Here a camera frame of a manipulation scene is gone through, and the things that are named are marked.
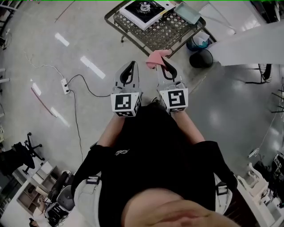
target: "electrical cable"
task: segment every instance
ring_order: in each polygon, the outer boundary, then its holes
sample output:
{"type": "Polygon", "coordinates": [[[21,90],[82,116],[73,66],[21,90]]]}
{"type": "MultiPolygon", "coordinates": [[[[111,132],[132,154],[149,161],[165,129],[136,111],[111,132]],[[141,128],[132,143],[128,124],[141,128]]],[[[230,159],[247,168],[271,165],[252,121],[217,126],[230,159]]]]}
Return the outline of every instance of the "electrical cable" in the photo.
{"type": "Polygon", "coordinates": [[[75,95],[75,92],[73,90],[69,89],[69,91],[73,92],[74,99],[75,99],[75,121],[76,121],[76,125],[77,125],[77,131],[78,131],[78,136],[79,136],[79,144],[80,144],[80,150],[81,150],[81,154],[82,154],[82,163],[83,163],[83,152],[82,152],[82,146],[81,146],[81,137],[80,137],[79,127],[78,127],[78,123],[77,123],[76,95],[75,95]]]}
{"type": "MultiPolygon", "coordinates": [[[[85,82],[85,84],[86,84],[86,86],[87,86],[88,91],[89,91],[92,95],[94,95],[95,97],[98,97],[98,98],[99,98],[99,97],[109,97],[109,96],[110,96],[110,94],[108,94],[108,95],[95,95],[93,92],[90,91],[89,86],[88,86],[88,84],[87,84],[85,78],[84,78],[81,74],[77,74],[76,76],[81,76],[81,77],[83,78],[83,80],[84,80],[84,82],[85,82]]],[[[64,86],[67,86],[67,85],[71,82],[71,80],[72,80],[73,78],[75,78],[76,76],[73,76],[73,77],[69,80],[69,82],[68,82],[66,85],[64,85],[64,86]]]]}
{"type": "MultiPolygon", "coordinates": [[[[98,98],[99,98],[99,97],[108,97],[108,96],[110,96],[110,94],[109,94],[109,95],[95,95],[93,92],[91,92],[91,90],[89,89],[89,86],[88,86],[88,84],[87,84],[85,78],[84,78],[81,74],[77,74],[77,75],[73,76],[73,77],[69,80],[69,82],[68,82],[67,84],[65,84],[64,86],[66,87],[66,86],[72,81],[72,79],[74,79],[74,78],[77,77],[77,76],[81,76],[81,77],[83,78],[83,80],[84,80],[84,82],[85,82],[85,84],[86,84],[86,87],[87,87],[88,91],[89,91],[92,95],[94,95],[95,97],[98,97],[98,98]]],[[[77,122],[76,95],[75,95],[75,92],[74,92],[73,90],[69,89],[69,90],[67,90],[67,92],[68,92],[68,91],[71,91],[71,92],[73,92],[73,94],[74,94],[74,100],[75,100],[75,121],[76,121],[76,125],[77,125],[77,131],[78,131],[78,137],[79,137],[79,144],[80,144],[80,150],[81,150],[81,154],[82,154],[82,163],[83,163],[83,152],[82,152],[82,145],[81,145],[81,136],[80,136],[79,127],[78,127],[78,122],[77,122]]]]}
{"type": "Polygon", "coordinates": [[[63,226],[64,225],[63,222],[65,221],[66,218],[68,218],[68,216],[69,216],[69,214],[67,214],[65,217],[63,217],[62,220],[57,224],[57,226],[59,226],[59,227],[63,226]]]}
{"type": "Polygon", "coordinates": [[[262,146],[262,144],[263,144],[263,142],[264,142],[264,140],[265,140],[265,138],[266,138],[266,136],[267,136],[267,134],[268,134],[268,132],[269,132],[269,130],[270,130],[270,128],[271,128],[271,126],[272,126],[272,123],[273,123],[274,120],[275,120],[276,115],[277,115],[277,113],[274,114],[274,117],[273,117],[273,119],[272,119],[272,121],[271,121],[271,123],[270,123],[270,125],[269,125],[269,127],[268,127],[268,129],[267,129],[267,131],[266,131],[265,136],[263,137],[263,140],[262,140],[261,144],[259,145],[259,147],[258,147],[257,149],[255,149],[256,153],[255,153],[254,155],[252,155],[252,156],[256,157],[257,155],[260,155],[260,154],[259,154],[259,150],[260,150],[260,148],[261,148],[261,146],[262,146]]]}
{"type": "Polygon", "coordinates": [[[54,69],[62,76],[62,79],[64,79],[63,75],[59,72],[59,70],[58,70],[56,67],[51,66],[51,65],[35,66],[35,65],[32,63],[32,59],[29,59],[29,58],[28,58],[26,51],[23,50],[23,52],[24,52],[25,55],[26,55],[26,59],[29,61],[29,63],[30,63],[34,68],[38,69],[38,68],[41,68],[41,67],[43,67],[43,66],[49,66],[49,67],[51,67],[51,68],[54,68],[54,69]]]}

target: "t-shirt logo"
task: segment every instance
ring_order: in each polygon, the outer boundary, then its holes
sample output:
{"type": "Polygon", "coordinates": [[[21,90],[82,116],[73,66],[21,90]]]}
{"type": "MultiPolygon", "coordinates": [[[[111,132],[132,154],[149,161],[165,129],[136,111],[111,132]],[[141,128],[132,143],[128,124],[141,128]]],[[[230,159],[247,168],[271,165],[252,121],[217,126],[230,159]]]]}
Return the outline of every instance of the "t-shirt logo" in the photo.
{"type": "Polygon", "coordinates": [[[126,154],[127,153],[127,151],[129,151],[130,149],[128,149],[128,150],[120,150],[120,151],[117,151],[116,153],[115,153],[115,155],[119,155],[119,154],[126,154]]]}

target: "power strip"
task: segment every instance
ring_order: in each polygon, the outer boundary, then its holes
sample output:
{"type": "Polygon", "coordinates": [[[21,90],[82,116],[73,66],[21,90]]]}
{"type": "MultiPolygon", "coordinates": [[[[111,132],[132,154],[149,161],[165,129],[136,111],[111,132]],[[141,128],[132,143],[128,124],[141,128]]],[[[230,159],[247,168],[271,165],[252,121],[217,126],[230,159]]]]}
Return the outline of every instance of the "power strip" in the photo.
{"type": "Polygon", "coordinates": [[[69,86],[67,85],[67,80],[66,79],[61,80],[61,85],[62,85],[64,94],[68,94],[70,91],[69,91],[69,86]]]}

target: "white chair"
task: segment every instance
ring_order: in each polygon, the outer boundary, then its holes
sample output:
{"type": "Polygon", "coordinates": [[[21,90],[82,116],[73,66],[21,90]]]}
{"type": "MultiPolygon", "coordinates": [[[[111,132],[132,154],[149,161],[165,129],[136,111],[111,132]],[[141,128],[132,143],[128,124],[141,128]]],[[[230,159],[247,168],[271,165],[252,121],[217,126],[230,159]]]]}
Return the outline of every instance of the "white chair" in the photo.
{"type": "Polygon", "coordinates": [[[249,172],[248,175],[253,178],[253,182],[251,184],[248,184],[244,178],[238,176],[237,178],[241,181],[244,188],[249,192],[249,194],[252,196],[252,199],[255,203],[258,203],[258,201],[261,199],[261,195],[263,192],[265,192],[268,189],[268,182],[262,177],[261,173],[255,170],[252,167],[252,163],[250,162],[248,164],[249,172]]]}

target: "black cable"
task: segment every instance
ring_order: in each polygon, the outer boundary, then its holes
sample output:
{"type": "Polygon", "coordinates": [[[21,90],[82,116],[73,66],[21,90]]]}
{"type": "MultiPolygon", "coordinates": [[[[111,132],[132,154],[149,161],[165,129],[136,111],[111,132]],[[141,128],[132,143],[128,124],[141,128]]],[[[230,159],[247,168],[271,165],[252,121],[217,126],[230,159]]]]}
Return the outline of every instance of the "black cable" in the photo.
{"type": "Polygon", "coordinates": [[[70,90],[70,91],[73,92],[74,99],[75,99],[75,120],[76,120],[76,125],[77,125],[77,131],[78,131],[78,136],[79,136],[79,144],[80,144],[80,150],[81,150],[81,154],[82,154],[82,163],[83,163],[83,152],[82,152],[82,146],[81,146],[81,137],[80,137],[79,127],[78,127],[78,123],[77,123],[76,95],[75,95],[75,92],[73,90],[70,90]]]}
{"type": "MultiPolygon", "coordinates": [[[[84,82],[85,82],[85,84],[87,86],[88,91],[92,95],[94,95],[95,97],[108,97],[108,96],[110,96],[110,94],[109,95],[101,95],[101,96],[100,95],[95,95],[93,92],[91,92],[90,89],[89,89],[89,86],[88,86],[88,84],[87,84],[87,82],[85,80],[85,78],[81,74],[77,74],[77,75],[73,76],[69,80],[69,82],[67,84],[65,84],[64,86],[66,87],[71,82],[71,80],[74,79],[76,76],[81,76],[83,78],[83,80],[84,80],[84,82]]],[[[77,131],[78,131],[78,136],[79,136],[79,144],[80,144],[80,150],[81,150],[81,154],[82,154],[82,163],[83,163],[83,152],[82,152],[82,146],[81,146],[81,137],[80,137],[79,127],[78,127],[78,122],[77,122],[76,95],[75,95],[75,92],[73,90],[69,89],[69,90],[67,90],[67,92],[68,91],[72,91],[73,94],[74,94],[74,99],[75,99],[75,120],[76,120],[76,125],[77,125],[77,131]]]]}
{"type": "Polygon", "coordinates": [[[87,85],[87,82],[86,82],[85,78],[84,78],[81,74],[77,74],[76,76],[81,76],[81,77],[83,78],[83,80],[84,80],[84,82],[85,82],[85,84],[86,84],[86,86],[87,86],[88,91],[89,91],[92,95],[94,95],[95,97],[109,97],[109,96],[110,96],[110,94],[109,94],[109,95],[95,95],[93,92],[90,91],[89,86],[87,85]]]}

